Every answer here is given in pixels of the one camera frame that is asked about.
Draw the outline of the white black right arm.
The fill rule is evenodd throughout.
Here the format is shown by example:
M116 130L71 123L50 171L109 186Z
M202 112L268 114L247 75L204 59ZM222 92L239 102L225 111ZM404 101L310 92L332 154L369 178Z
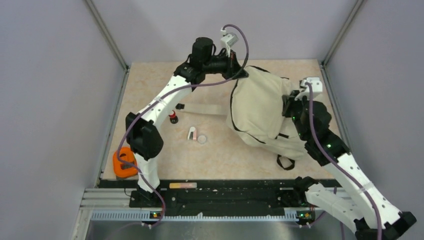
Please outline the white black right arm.
M297 177L293 186L297 205L321 208L358 240L397 240L417 222L413 213L390 203L361 170L351 150L329 129L332 116L323 103L298 90L283 95L282 101L282 116L292 120L307 153L333 175L351 199L327 191L312 177Z

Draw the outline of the cream canvas backpack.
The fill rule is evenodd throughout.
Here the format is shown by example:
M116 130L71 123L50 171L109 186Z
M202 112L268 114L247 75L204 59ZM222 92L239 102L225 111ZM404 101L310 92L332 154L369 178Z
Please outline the cream canvas backpack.
M180 112L226 116L227 126L251 147L262 148L277 155L277 164L285 171L308 154L295 125L283 116L283 96L294 89L286 77L249 65L248 76L236 80L229 103L178 103Z

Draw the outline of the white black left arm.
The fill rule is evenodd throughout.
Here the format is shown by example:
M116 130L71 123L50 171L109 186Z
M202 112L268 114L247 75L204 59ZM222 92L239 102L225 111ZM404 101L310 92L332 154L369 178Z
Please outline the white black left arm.
M161 92L138 113L130 112L125 118L125 140L134 154L138 167L137 193L149 207L160 202L160 180L157 156L164 141L160 135L162 123L169 117L180 100L192 93L208 74L220 74L228 81L248 76L244 65L239 64L232 46L238 41L233 33L220 39L221 51L215 53L212 39L199 37L192 45L191 54L180 64Z

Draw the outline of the yellow pink highlighter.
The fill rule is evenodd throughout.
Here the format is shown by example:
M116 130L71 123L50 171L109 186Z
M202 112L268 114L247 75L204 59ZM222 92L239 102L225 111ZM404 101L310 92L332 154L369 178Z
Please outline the yellow pink highlighter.
M171 182L170 189L196 189L198 184L196 182Z

